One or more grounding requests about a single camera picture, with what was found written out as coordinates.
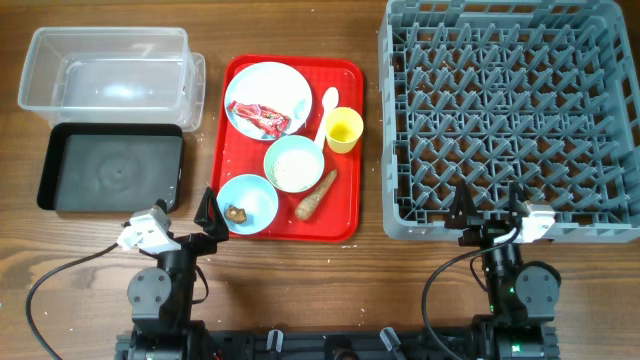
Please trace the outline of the white rice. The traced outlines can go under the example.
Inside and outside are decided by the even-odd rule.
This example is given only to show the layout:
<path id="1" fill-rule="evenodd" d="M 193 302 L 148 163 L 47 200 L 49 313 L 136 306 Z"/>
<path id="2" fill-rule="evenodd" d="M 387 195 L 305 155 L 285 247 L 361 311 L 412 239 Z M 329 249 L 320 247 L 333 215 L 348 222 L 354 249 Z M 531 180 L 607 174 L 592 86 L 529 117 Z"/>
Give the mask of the white rice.
<path id="1" fill-rule="evenodd" d="M 291 150 L 281 153 L 276 158 L 271 176 L 281 190 L 297 193 L 314 185 L 320 170 L 320 163 L 312 153 L 304 150 Z"/>

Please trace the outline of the small light blue bowl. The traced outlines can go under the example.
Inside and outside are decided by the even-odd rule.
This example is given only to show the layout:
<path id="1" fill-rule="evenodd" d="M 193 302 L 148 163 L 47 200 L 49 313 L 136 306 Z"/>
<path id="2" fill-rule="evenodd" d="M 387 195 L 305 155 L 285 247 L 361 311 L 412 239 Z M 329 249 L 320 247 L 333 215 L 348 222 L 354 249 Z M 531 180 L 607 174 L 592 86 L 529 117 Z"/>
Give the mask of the small light blue bowl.
<path id="1" fill-rule="evenodd" d="M 222 213 L 231 205 L 245 211 L 247 220 L 241 224 L 223 217 L 229 231 L 237 235 L 253 235 L 265 230 L 275 219 L 279 207 L 275 188 L 267 179 L 254 174 L 239 175 L 225 183 L 218 192 L 217 203 Z"/>

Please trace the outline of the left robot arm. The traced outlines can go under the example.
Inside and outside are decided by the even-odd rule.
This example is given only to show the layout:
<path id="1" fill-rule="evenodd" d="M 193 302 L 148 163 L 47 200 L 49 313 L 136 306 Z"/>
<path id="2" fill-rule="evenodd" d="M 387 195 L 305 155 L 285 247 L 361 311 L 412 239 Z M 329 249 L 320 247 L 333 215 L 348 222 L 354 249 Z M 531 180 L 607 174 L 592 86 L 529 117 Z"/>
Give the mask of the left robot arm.
<path id="1" fill-rule="evenodd" d="M 154 267 L 138 272 L 130 281 L 127 297 L 134 327 L 129 338 L 116 343 L 117 359 L 221 359 L 223 350 L 205 324 L 191 318 L 194 284 L 204 275 L 197 258 L 217 252 L 229 239 L 229 229 L 207 188 L 194 223 L 202 230 L 184 236 L 170 231 L 166 203 L 160 199 L 150 209 L 134 213 L 124 225 L 117 244 L 138 249 L 156 260 Z"/>

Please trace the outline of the brown food scrap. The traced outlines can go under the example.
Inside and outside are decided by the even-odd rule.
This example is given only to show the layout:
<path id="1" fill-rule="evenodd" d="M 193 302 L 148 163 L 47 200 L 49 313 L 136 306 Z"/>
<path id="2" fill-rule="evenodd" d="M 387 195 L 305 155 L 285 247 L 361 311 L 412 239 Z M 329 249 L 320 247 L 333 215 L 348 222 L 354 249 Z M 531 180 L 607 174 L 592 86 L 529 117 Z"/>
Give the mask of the brown food scrap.
<path id="1" fill-rule="evenodd" d="M 227 220 L 235 224 L 243 224 L 248 220 L 246 211 L 243 208 L 238 208 L 234 205 L 229 205 L 226 208 L 224 216 Z"/>

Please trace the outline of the red snack wrapper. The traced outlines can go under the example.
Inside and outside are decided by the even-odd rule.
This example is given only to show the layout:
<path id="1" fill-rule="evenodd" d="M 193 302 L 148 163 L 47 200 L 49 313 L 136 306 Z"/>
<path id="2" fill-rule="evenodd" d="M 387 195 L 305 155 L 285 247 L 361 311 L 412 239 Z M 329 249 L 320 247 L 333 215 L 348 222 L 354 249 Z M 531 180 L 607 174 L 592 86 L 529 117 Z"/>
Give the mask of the red snack wrapper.
<path id="1" fill-rule="evenodd" d="M 264 134 L 278 139 L 288 128 L 291 118 L 264 105 L 232 101 L 227 107 L 232 114 L 248 120 Z"/>

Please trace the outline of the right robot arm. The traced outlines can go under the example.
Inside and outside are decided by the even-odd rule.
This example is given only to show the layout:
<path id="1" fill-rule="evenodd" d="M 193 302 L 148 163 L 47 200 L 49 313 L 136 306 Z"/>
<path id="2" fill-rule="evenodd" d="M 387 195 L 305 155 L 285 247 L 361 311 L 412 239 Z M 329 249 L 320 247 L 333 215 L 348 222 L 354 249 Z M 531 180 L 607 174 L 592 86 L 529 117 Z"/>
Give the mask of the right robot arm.
<path id="1" fill-rule="evenodd" d="M 554 209 L 527 200 L 516 183 L 508 187 L 507 218 L 488 219 L 474 204 L 469 186 L 456 185 L 445 220 L 459 229 L 462 247 L 477 247 L 482 260 L 490 313 L 472 319 L 465 359 L 552 360 L 560 357 L 555 318 L 561 275 L 542 261 L 524 262 L 520 247 L 538 240 L 555 223 Z"/>

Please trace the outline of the green bowl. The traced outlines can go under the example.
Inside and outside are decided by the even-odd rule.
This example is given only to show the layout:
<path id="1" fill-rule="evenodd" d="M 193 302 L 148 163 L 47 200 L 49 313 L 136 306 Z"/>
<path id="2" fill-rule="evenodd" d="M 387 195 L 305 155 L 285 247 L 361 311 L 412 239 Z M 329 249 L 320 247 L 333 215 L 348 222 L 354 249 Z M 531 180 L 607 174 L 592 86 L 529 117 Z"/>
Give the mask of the green bowl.
<path id="1" fill-rule="evenodd" d="M 274 181 L 272 179 L 272 176 L 271 176 L 271 170 L 272 170 L 272 166 L 273 166 L 274 161 L 276 160 L 276 158 L 281 153 L 287 152 L 287 151 L 291 151 L 291 150 L 304 150 L 304 151 L 310 152 L 318 160 L 318 162 L 320 163 L 320 166 L 321 166 L 321 170 L 320 170 L 320 173 L 319 173 L 319 177 L 318 177 L 318 179 L 316 181 L 316 183 L 317 183 L 319 181 L 319 179 L 321 178 L 323 172 L 324 172 L 324 167 L 325 167 L 324 155 L 323 155 L 322 151 L 319 150 L 319 148 L 314 144 L 314 142 L 312 140 L 310 140 L 307 137 L 299 136 L 299 135 L 289 135 L 289 136 L 282 137 L 279 140 L 275 141 L 268 148 L 268 150 L 265 153 L 265 157 L 264 157 L 264 161 L 263 161 L 264 172 L 265 172 L 265 175 L 266 175 L 267 179 L 272 183 L 272 185 L 274 187 L 276 187 L 277 189 L 281 190 L 274 183 Z"/>

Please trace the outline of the brown carrot-shaped root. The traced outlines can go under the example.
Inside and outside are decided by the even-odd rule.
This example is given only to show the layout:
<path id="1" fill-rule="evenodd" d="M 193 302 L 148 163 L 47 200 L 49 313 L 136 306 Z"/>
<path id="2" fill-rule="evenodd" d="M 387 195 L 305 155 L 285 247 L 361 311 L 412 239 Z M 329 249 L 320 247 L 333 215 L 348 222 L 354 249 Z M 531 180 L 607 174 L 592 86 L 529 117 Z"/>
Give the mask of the brown carrot-shaped root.
<path id="1" fill-rule="evenodd" d="M 336 169 L 330 171 L 319 185 L 298 204 L 295 209 L 295 216 L 297 219 L 306 221 L 313 215 L 320 202 L 334 183 L 337 174 L 338 172 Z"/>

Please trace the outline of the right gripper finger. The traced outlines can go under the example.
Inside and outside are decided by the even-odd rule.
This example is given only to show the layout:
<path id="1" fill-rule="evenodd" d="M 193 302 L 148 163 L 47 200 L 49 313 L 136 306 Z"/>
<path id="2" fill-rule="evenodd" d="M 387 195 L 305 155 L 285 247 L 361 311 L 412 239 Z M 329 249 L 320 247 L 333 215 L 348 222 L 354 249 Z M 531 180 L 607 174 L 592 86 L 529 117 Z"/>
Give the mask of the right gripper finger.
<path id="1" fill-rule="evenodd" d="M 446 229 L 463 230 L 479 226 L 479 214 L 465 181 L 455 188 L 454 199 L 444 223 Z"/>
<path id="2" fill-rule="evenodd" d="M 516 182 L 511 181 L 508 187 L 508 204 L 507 209 L 509 216 L 512 218 L 522 218 L 526 215 L 526 201 L 523 188 Z"/>

